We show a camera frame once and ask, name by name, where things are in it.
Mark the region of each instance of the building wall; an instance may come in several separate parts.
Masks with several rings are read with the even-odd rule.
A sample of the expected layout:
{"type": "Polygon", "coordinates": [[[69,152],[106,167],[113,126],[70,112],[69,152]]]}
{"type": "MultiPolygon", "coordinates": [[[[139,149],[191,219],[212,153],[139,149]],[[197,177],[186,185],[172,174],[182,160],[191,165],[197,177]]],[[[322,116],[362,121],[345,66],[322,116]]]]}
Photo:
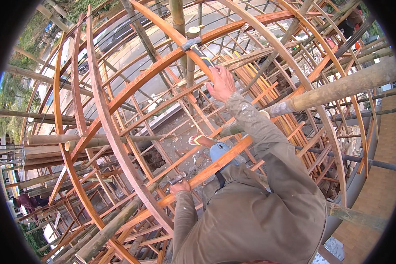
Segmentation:
{"type": "MultiPolygon", "coordinates": [[[[396,108],[396,95],[382,98],[381,109],[396,108]]],[[[396,164],[396,113],[383,115],[374,160],[396,164]]],[[[352,209],[388,219],[396,204],[396,172],[372,166],[352,209]]],[[[373,249],[381,233],[343,221],[333,237],[343,243],[343,263],[359,264],[373,249]]]]}

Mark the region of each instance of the worker's arm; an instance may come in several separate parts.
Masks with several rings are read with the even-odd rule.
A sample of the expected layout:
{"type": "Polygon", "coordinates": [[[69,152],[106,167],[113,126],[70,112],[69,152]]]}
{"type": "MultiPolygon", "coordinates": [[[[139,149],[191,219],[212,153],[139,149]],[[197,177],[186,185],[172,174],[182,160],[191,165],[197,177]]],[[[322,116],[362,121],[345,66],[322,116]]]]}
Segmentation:
{"type": "Polygon", "coordinates": [[[198,221],[191,186],[185,180],[170,187],[170,193],[176,197],[174,216],[173,256],[176,256],[186,236],[198,221]]]}
{"type": "Polygon", "coordinates": [[[308,176],[305,165],[295,155],[295,147],[266,115],[236,92],[232,74],[223,66],[210,70],[214,87],[206,83],[207,89],[215,99],[226,103],[230,114],[251,136],[256,154],[270,168],[267,177],[270,189],[285,200],[291,193],[320,196],[321,192],[308,176]]]}

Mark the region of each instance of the olive long-sleeve shirt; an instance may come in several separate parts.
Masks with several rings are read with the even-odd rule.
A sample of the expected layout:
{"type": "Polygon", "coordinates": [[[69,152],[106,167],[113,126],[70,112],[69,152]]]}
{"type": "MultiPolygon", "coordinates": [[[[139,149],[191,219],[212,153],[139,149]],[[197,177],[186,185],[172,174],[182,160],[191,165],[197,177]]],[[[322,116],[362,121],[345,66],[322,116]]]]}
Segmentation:
{"type": "Polygon", "coordinates": [[[230,165],[203,190],[206,211],[198,220],[190,193],[176,195],[174,264],[270,260],[310,263],[324,233],[327,211],[320,189],[277,126],[239,93],[227,109],[248,133],[265,161],[272,193],[241,166],[230,165]]]}

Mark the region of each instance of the flip-flop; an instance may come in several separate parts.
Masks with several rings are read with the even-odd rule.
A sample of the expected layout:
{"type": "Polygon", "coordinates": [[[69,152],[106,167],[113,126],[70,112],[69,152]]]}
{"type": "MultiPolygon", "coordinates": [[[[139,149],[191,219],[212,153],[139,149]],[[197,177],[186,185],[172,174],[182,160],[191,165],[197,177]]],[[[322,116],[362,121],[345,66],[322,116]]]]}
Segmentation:
{"type": "Polygon", "coordinates": [[[197,136],[194,140],[192,140],[192,137],[193,137],[193,136],[191,136],[191,137],[189,138],[189,140],[188,140],[189,144],[190,144],[190,145],[193,145],[193,146],[202,146],[202,145],[199,144],[198,141],[197,141],[197,140],[198,140],[200,137],[202,137],[202,136],[203,136],[203,135],[199,135],[199,136],[197,136]]]}

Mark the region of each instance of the curved wooden formwork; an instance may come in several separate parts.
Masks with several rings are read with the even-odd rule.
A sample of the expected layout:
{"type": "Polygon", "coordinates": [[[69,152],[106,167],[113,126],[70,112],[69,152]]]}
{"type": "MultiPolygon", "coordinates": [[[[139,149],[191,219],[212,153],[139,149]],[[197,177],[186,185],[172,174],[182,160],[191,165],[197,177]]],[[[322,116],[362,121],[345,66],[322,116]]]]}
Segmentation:
{"type": "MultiPolygon", "coordinates": [[[[185,133],[191,129],[196,129],[199,134],[204,134],[213,138],[218,137],[219,140],[222,141],[231,140],[233,142],[234,146],[230,151],[189,180],[192,188],[201,185],[222,166],[226,165],[235,156],[243,152],[250,160],[250,163],[252,163],[251,169],[265,175],[262,169],[264,161],[258,160],[253,156],[252,140],[249,136],[238,134],[223,138],[219,137],[223,127],[215,125],[212,122],[212,118],[217,117],[222,120],[224,124],[230,124],[234,119],[226,120],[221,114],[225,110],[225,107],[216,107],[214,102],[209,100],[203,92],[202,86],[204,81],[212,79],[208,68],[194,52],[187,51],[184,53],[179,47],[174,48],[172,46],[174,43],[177,46],[182,45],[185,43],[186,38],[178,31],[174,30],[171,25],[160,18],[156,13],[151,11],[149,6],[147,8],[142,5],[147,2],[148,1],[143,1],[142,3],[141,1],[130,1],[138,12],[142,13],[162,30],[168,36],[168,39],[163,39],[154,44],[158,60],[149,68],[141,71],[139,75],[131,81],[128,81],[123,73],[127,69],[131,69],[137,62],[147,58],[148,54],[146,52],[117,69],[111,64],[109,58],[121,44],[118,44],[99,58],[96,56],[97,51],[93,44],[93,38],[106,29],[106,27],[123,17],[126,14],[125,10],[116,14],[93,32],[91,20],[92,11],[89,7],[86,18],[83,15],[79,17],[79,22],[75,29],[69,32],[67,36],[63,35],[61,38],[62,42],[56,49],[57,63],[55,72],[58,74],[55,74],[53,85],[50,87],[50,91],[53,91],[53,112],[55,121],[53,130],[55,130],[55,134],[57,135],[68,135],[71,134],[68,133],[68,131],[76,129],[80,137],[75,142],[76,146],[72,151],[67,151],[64,148],[64,143],[59,141],[64,169],[55,182],[49,205],[42,211],[40,210],[35,213],[49,213],[54,209],[59,209],[62,203],[67,207],[72,207],[72,203],[76,203],[76,199],[79,199],[79,205],[82,204],[82,210],[88,213],[89,218],[81,223],[75,211],[73,209],[70,210],[71,215],[73,215],[73,220],[76,223],[72,223],[67,227],[63,238],[59,241],[59,245],[65,246],[71,240],[75,240],[78,244],[72,249],[67,249],[63,253],[60,253],[58,258],[54,259],[54,262],[65,263],[66,261],[73,260],[77,252],[78,258],[85,263],[92,258],[95,258],[97,263],[108,263],[113,256],[121,260],[126,259],[131,263],[138,263],[138,256],[145,256],[146,258],[154,259],[156,263],[162,263],[161,261],[167,250],[169,241],[173,237],[172,219],[176,212],[173,204],[175,202],[175,197],[168,193],[168,185],[165,184],[160,186],[160,182],[169,173],[179,173],[179,166],[195,155],[197,151],[201,151],[200,147],[194,147],[184,152],[184,155],[179,156],[177,160],[173,160],[173,157],[170,157],[166,153],[162,145],[169,135],[181,136],[185,135],[185,133]],[[80,44],[79,32],[81,24],[84,21],[86,21],[86,40],[80,44]],[[71,48],[73,50],[72,58],[60,67],[59,62],[61,61],[62,55],[61,47],[69,36],[72,36],[75,40],[74,46],[71,48]],[[79,51],[83,48],[87,49],[87,61],[90,70],[79,79],[77,68],[78,61],[76,58],[79,51]],[[188,88],[185,87],[185,80],[176,74],[180,66],[177,61],[185,55],[189,56],[199,68],[195,71],[195,84],[188,88]],[[61,103],[63,100],[61,99],[61,92],[57,88],[63,86],[61,76],[65,74],[68,69],[70,69],[71,74],[71,101],[66,103],[64,109],[61,110],[61,103]],[[151,103],[148,102],[145,106],[141,106],[134,96],[135,92],[140,90],[145,83],[160,73],[162,73],[161,77],[164,78],[169,88],[164,93],[152,96],[152,100],[150,100],[151,103]],[[123,83],[125,86],[118,93],[114,94],[112,84],[120,77],[124,79],[123,83]],[[89,93],[81,90],[81,86],[88,90],[89,93]],[[193,91],[198,91],[202,101],[201,105],[197,103],[197,99],[192,95],[193,91]],[[160,102],[153,110],[148,110],[154,102],[159,101],[166,94],[171,94],[171,97],[160,102]],[[92,123],[86,123],[85,108],[92,102],[95,104],[98,117],[95,118],[92,123]],[[152,145],[141,151],[136,143],[132,141],[131,137],[137,132],[138,127],[143,127],[150,136],[154,136],[155,132],[150,126],[149,118],[167,109],[167,107],[171,106],[173,103],[179,104],[188,119],[176,126],[172,131],[164,134],[160,139],[152,140],[152,145]],[[73,117],[75,118],[76,125],[65,125],[66,127],[64,127],[62,115],[66,115],[71,108],[73,108],[73,117]],[[125,115],[125,110],[127,109],[132,113],[131,117],[125,115]],[[185,130],[183,128],[187,123],[190,123],[190,127],[185,130]],[[106,135],[108,145],[101,145],[100,148],[94,151],[91,148],[85,148],[96,136],[101,127],[106,135]],[[158,150],[167,164],[167,168],[156,175],[151,172],[147,162],[144,160],[144,155],[154,147],[158,150]],[[111,154],[117,159],[119,165],[111,165],[108,167],[107,171],[103,172],[97,161],[102,155],[106,154],[103,159],[106,162],[110,162],[109,157],[107,157],[109,155],[108,151],[110,150],[111,154]],[[80,157],[84,159],[82,166],[86,168],[92,167],[86,174],[79,175],[79,168],[74,166],[74,163],[79,161],[80,157]],[[66,182],[65,177],[67,175],[73,187],[65,193],[66,197],[62,198],[63,200],[55,200],[57,194],[61,191],[61,187],[66,182]],[[128,190],[126,184],[123,183],[121,180],[122,177],[126,177],[132,186],[131,190],[128,190]],[[97,179],[97,181],[85,185],[85,183],[88,183],[87,179],[91,178],[97,179]],[[108,178],[112,178],[117,182],[124,193],[121,198],[112,193],[113,190],[105,181],[108,178]],[[101,212],[98,212],[92,205],[92,196],[88,196],[89,191],[99,193],[96,191],[98,187],[102,188],[106,196],[103,200],[107,198],[111,202],[101,212]],[[122,217],[123,220],[121,220],[120,215],[115,217],[117,214],[115,212],[120,212],[120,210],[122,210],[120,214],[124,214],[122,217]],[[71,228],[74,233],[67,236],[71,228]],[[95,238],[95,234],[98,232],[100,234],[106,233],[109,237],[106,237],[106,240],[98,241],[95,238]],[[134,240],[139,241],[136,249],[134,243],[131,243],[134,240]],[[144,253],[144,251],[141,253],[143,247],[146,247],[146,253],[144,253]]],[[[327,2],[323,0],[314,1],[312,7],[305,15],[300,14],[300,6],[297,5],[297,2],[289,3],[284,0],[278,0],[275,3],[277,6],[276,9],[280,9],[280,11],[272,13],[265,13],[261,10],[264,6],[265,10],[267,4],[256,6],[252,1],[246,3],[242,0],[218,0],[217,2],[213,1],[211,4],[207,1],[195,1],[186,5],[184,7],[185,11],[195,11],[197,8],[202,8],[202,3],[205,4],[204,7],[207,8],[209,12],[217,13],[221,15],[222,18],[226,17],[226,24],[202,33],[201,48],[209,54],[209,56],[212,55],[211,59],[215,63],[225,65],[230,71],[234,72],[236,81],[238,81],[242,87],[246,87],[258,73],[260,68],[257,62],[261,58],[270,56],[273,52],[277,52],[285,61],[285,63],[282,63],[281,60],[274,60],[273,65],[275,67],[271,70],[273,74],[267,74],[267,72],[262,74],[249,90],[243,92],[243,95],[249,96],[252,99],[252,104],[255,104],[259,108],[265,108],[273,102],[278,102],[279,98],[283,98],[281,101],[285,101],[286,99],[299,96],[306,91],[311,91],[314,89],[313,85],[320,86],[322,83],[329,82],[328,78],[331,77],[326,76],[325,72],[330,68],[324,69],[329,60],[333,61],[341,78],[346,78],[346,74],[352,67],[353,61],[356,62],[356,70],[360,69],[357,59],[358,53],[355,54],[350,50],[349,55],[352,57],[353,61],[351,61],[348,64],[350,66],[346,67],[344,70],[340,64],[342,58],[336,58],[334,55],[334,52],[337,50],[337,45],[330,46],[328,42],[323,39],[321,35],[322,31],[317,31],[315,25],[323,26],[326,23],[333,23],[332,19],[337,23],[337,21],[342,18],[341,16],[332,18],[330,15],[326,14],[322,8],[327,2]],[[259,15],[251,14],[251,11],[255,11],[259,15]],[[233,13],[238,15],[241,20],[233,20],[229,16],[233,13]],[[298,19],[298,28],[293,31],[291,41],[282,44],[270,31],[268,25],[275,23],[275,25],[278,25],[286,32],[286,29],[281,25],[281,21],[290,18],[298,19]],[[311,33],[315,39],[305,45],[302,41],[297,41],[295,39],[295,36],[301,32],[308,35],[311,33]],[[260,36],[263,36],[268,44],[262,44],[258,40],[260,36]],[[254,52],[249,52],[246,48],[248,44],[243,47],[243,43],[246,42],[248,44],[252,43],[256,50],[254,52]],[[289,49],[296,45],[298,45],[302,51],[293,56],[289,49]],[[322,58],[317,60],[315,57],[312,57],[313,53],[308,51],[310,49],[320,50],[320,56],[322,58]],[[309,66],[309,73],[305,73],[302,70],[302,63],[309,66]],[[300,85],[295,85],[287,72],[289,69],[292,69],[293,73],[298,77],[301,82],[300,85]],[[277,76],[281,76],[285,79],[288,86],[292,89],[292,93],[284,96],[287,89],[279,91],[280,87],[278,82],[272,82],[277,76]]],[[[336,34],[338,35],[336,36],[335,34],[334,38],[343,39],[338,28],[336,26],[332,28],[336,30],[336,34]]],[[[363,46],[358,52],[367,49],[368,47],[363,46]]],[[[349,96],[359,122],[361,142],[364,151],[364,164],[368,164],[368,147],[361,113],[355,95],[349,94],[349,96]]],[[[337,114],[340,114],[342,120],[345,121],[345,117],[350,114],[351,108],[348,104],[346,104],[346,106],[341,106],[341,103],[347,103],[346,99],[334,100],[331,104],[330,102],[323,103],[333,105],[334,113],[327,113],[325,105],[323,104],[315,107],[318,114],[317,118],[323,123],[322,128],[318,127],[315,123],[314,114],[312,114],[310,109],[306,110],[307,117],[305,121],[299,122],[297,120],[297,115],[294,113],[273,117],[271,120],[285,136],[287,136],[291,144],[303,148],[301,151],[297,151],[297,156],[301,158],[308,169],[309,176],[312,177],[317,184],[322,181],[328,181],[339,185],[342,204],[346,206],[346,178],[342,160],[343,150],[339,145],[341,141],[338,140],[338,136],[347,135],[349,131],[346,122],[342,122],[340,125],[336,126],[337,129],[335,129],[330,118],[330,116],[332,116],[334,119],[337,114]],[[312,131],[310,133],[304,133],[303,131],[306,123],[311,124],[312,131]],[[321,154],[307,152],[308,149],[314,146],[322,150],[321,154]],[[329,151],[333,151],[334,157],[331,158],[327,155],[329,151]],[[330,168],[335,168],[337,170],[338,175],[336,178],[326,177],[330,168]]],[[[35,125],[32,129],[32,133],[38,133],[41,127],[43,127],[42,123],[35,125]]],[[[372,136],[372,130],[373,129],[370,129],[369,138],[372,136]]],[[[196,208],[202,207],[199,196],[196,194],[194,194],[194,196],[198,202],[196,208]]],[[[48,254],[42,260],[46,261],[51,255],[48,254]]]]}

